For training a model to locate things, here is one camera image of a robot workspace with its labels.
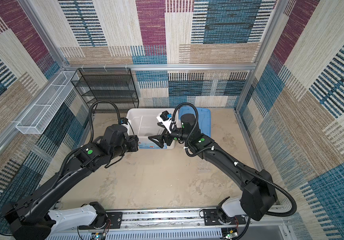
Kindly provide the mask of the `white plastic storage bin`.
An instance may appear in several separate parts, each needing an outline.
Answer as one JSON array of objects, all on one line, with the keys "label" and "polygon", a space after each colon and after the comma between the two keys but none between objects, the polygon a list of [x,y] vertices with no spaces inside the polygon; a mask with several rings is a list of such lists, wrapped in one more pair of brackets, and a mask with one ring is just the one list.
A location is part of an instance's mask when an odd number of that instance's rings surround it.
[{"label": "white plastic storage bin", "polygon": [[[166,109],[130,109],[128,110],[126,118],[129,120],[132,128],[128,128],[128,133],[130,135],[135,134],[139,138],[139,149],[149,149],[149,150],[161,150],[157,145],[151,142],[148,137],[161,135],[164,128],[158,126],[157,115],[163,111],[168,111],[170,114],[174,112],[173,108]],[[144,116],[144,136],[139,136],[139,122],[140,117]]]}]

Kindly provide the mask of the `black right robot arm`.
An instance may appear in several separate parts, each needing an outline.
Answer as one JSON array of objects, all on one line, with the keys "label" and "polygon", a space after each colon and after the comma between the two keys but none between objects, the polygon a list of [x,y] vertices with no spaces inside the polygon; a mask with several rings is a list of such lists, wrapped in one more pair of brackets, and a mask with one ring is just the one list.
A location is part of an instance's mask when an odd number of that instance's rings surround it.
[{"label": "black right robot arm", "polygon": [[297,212],[295,199],[284,188],[273,182],[265,170],[257,171],[223,150],[215,140],[201,132],[199,112],[190,103],[179,104],[172,114],[157,115],[162,134],[150,136],[158,147],[178,141],[188,157],[199,157],[225,173],[242,191],[239,198],[227,197],[217,206],[219,222],[228,224],[235,216],[245,215],[259,221],[265,215],[289,217]]}]

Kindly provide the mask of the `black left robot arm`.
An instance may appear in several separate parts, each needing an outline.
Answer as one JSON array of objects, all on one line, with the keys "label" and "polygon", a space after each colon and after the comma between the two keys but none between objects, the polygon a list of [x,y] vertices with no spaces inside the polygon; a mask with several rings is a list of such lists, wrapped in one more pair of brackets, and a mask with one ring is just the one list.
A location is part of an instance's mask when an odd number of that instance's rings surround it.
[{"label": "black left robot arm", "polygon": [[90,127],[89,142],[69,152],[53,177],[29,196],[2,207],[0,220],[7,221],[10,237],[45,240],[50,235],[80,226],[98,230],[110,227],[112,221],[98,202],[69,210],[52,210],[58,200],[100,167],[107,169],[113,166],[113,159],[122,159],[126,153],[139,149],[139,138],[130,135],[123,126],[118,106],[108,100],[102,102],[114,107],[118,123],[107,127],[105,134],[97,138],[94,138],[94,128]]}]

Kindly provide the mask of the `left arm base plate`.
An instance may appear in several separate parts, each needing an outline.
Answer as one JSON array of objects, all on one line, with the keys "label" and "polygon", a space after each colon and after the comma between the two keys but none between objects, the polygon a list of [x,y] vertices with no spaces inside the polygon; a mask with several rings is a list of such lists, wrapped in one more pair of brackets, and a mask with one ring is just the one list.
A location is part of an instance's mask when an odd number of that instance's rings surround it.
[{"label": "left arm base plate", "polygon": [[79,230],[108,230],[108,229],[120,229],[122,224],[123,212],[108,212],[106,213],[106,219],[103,221],[102,227],[94,226],[79,226]]}]

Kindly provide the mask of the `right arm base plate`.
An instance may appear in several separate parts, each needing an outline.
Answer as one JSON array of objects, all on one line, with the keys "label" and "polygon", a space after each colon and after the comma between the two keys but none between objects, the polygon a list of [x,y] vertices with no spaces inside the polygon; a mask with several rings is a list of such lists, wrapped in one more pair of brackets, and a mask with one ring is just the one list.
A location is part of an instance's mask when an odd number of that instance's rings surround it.
[{"label": "right arm base plate", "polygon": [[237,215],[232,218],[226,215],[220,217],[219,211],[216,209],[202,209],[199,211],[199,216],[204,219],[205,226],[245,225],[247,223],[246,217],[242,215]]}]

